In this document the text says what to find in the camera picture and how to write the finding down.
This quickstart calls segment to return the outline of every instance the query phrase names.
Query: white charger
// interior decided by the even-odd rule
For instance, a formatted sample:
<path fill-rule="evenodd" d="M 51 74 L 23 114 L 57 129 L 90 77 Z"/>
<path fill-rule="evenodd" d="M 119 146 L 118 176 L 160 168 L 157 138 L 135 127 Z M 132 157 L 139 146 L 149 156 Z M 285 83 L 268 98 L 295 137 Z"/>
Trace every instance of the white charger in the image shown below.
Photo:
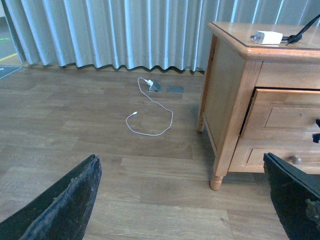
<path fill-rule="evenodd" d="M 283 34 L 276 31 L 255 31 L 251 38 L 257 44 L 280 44 Z"/>

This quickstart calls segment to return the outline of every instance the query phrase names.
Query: wooden nightstand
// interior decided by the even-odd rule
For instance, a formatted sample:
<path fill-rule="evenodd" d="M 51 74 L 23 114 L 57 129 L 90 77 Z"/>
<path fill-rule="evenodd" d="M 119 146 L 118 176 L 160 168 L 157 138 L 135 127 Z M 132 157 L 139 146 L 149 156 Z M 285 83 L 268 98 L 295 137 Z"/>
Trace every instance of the wooden nightstand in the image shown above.
<path fill-rule="evenodd" d="M 213 31 L 197 131 L 205 124 L 215 160 L 210 187 L 227 172 L 264 172 L 274 153 L 320 174 L 320 27 L 294 44 L 260 45 L 255 31 L 297 34 L 303 26 L 211 22 Z"/>

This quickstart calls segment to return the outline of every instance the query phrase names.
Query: turned wooden leg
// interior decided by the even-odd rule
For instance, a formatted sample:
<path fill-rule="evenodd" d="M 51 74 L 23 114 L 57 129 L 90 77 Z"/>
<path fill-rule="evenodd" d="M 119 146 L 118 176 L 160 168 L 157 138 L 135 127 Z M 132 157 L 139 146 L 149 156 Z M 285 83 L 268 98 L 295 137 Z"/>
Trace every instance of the turned wooden leg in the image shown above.
<path fill-rule="evenodd" d="M 196 131 L 199 133 L 202 133 L 204 130 L 204 117 L 203 116 L 199 116 L 198 118 L 198 122 L 196 124 Z"/>
<path fill-rule="evenodd" d="M 224 179 L 223 176 L 212 176 L 211 182 L 210 182 L 210 188 L 213 191 L 218 191 L 222 184 L 222 179 Z"/>

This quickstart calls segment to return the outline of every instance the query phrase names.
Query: drawer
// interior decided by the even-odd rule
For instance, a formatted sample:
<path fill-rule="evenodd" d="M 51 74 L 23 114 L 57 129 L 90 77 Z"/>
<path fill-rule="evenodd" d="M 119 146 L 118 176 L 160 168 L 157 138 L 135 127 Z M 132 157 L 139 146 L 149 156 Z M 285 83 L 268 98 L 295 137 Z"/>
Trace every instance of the drawer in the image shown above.
<path fill-rule="evenodd" d="M 264 61 L 257 87 L 320 89 L 320 64 Z"/>
<path fill-rule="evenodd" d="M 306 173 L 320 174 L 320 91 L 257 88 L 229 167 L 230 172 L 264 172 L 264 153 L 273 153 Z"/>
<path fill-rule="evenodd" d="M 264 172 L 264 153 L 273 153 L 309 174 L 320 174 L 320 147 L 308 147 L 305 142 L 240 139 L 234 151 L 230 172 Z M 294 157 L 301 159 L 293 163 Z"/>
<path fill-rule="evenodd" d="M 304 141 L 319 133 L 320 91 L 257 88 L 242 129 L 242 139 Z"/>

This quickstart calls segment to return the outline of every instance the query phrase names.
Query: white curtain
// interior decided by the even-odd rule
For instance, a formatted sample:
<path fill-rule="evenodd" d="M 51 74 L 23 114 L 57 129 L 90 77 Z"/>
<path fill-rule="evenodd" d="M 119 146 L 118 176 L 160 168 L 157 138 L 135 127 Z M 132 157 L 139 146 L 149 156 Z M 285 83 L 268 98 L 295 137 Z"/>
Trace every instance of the white curtain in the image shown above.
<path fill-rule="evenodd" d="M 302 25 L 319 14 L 319 0 L 1 1 L 22 61 L 97 68 L 204 70 L 208 22 Z"/>

